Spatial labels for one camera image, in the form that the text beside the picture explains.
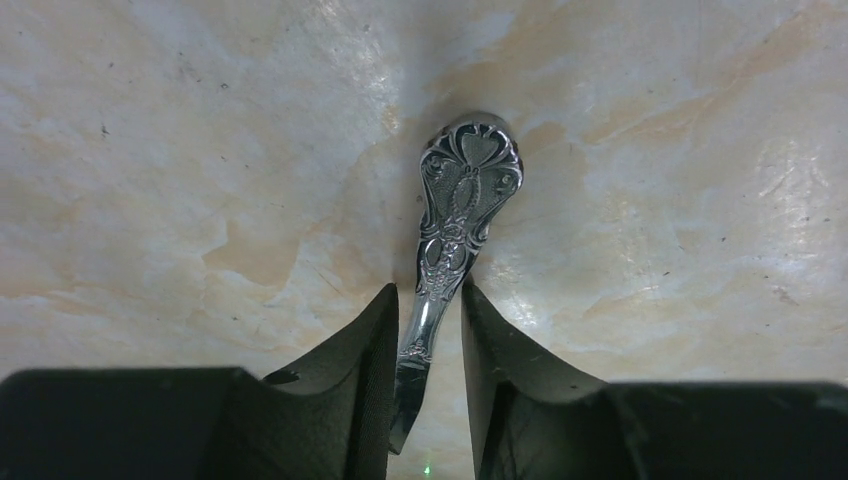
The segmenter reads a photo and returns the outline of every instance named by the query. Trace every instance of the white marble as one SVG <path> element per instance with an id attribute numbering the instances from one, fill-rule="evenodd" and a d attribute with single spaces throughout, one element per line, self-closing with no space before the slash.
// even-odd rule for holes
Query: white marble
<path id="1" fill-rule="evenodd" d="M 395 281 L 469 110 L 474 274 L 604 379 L 848 382 L 848 1 L 0 2 L 0 376 L 305 353 Z M 459 309 L 390 478 L 471 478 Z"/>

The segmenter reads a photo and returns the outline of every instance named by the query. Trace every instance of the spoon handle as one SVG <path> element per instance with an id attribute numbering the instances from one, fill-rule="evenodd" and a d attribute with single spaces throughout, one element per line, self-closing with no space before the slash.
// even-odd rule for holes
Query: spoon handle
<path id="1" fill-rule="evenodd" d="M 390 450 L 399 454 L 424 399 L 436 334 L 489 224 L 521 187 L 524 170 L 505 122 L 486 113 L 444 128 L 421 157 L 426 208 L 418 240 L 412 318 L 398 347 Z"/>

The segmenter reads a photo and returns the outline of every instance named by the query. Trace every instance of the silver spoon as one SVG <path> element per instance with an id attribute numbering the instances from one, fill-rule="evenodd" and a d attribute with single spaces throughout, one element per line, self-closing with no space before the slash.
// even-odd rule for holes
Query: silver spoon
<path id="1" fill-rule="evenodd" d="M 524 169 L 506 123 L 475 113 L 430 140 L 421 156 L 421 179 L 427 203 L 412 319 L 398 345 L 389 434 L 395 455 L 421 409 L 445 310 L 486 242 L 492 218 L 521 187 Z"/>

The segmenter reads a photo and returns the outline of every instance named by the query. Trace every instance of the scroll engraving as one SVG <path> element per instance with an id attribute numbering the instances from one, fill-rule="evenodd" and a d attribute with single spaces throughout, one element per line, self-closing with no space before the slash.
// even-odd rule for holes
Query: scroll engraving
<path id="1" fill-rule="evenodd" d="M 421 178 L 426 210 L 416 293 L 450 301 L 486 242 L 492 218 L 521 187 L 521 160 L 496 125 L 460 123 L 424 151 Z"/>
<path id="2" fill-rule="evenodd" d="M 408 345 L 401 350 L 400 353 L 398 353 L 398 362 L 413 368 L 424 368 L 420 365 L 424 363 L 429 364 L 432 361 L 433 357 L 430 355 L 430 351 L 424 345 L 424 341 L 420 338 L 415 343 Z"/>

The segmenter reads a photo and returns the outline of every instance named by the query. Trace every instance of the beige marble background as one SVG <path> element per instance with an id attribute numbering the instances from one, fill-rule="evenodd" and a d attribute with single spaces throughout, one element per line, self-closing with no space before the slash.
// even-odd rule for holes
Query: beige marble background
<path id="1" fill-rule="evenodd" d="M 262 375 L 386 282 L 483 109 L 525 186 L 475 277 L 605 379 L 848 382 L 845 0 L 2 0 L 0 376 Z M 459 309 L 391 478 L 472 476 Z"/>

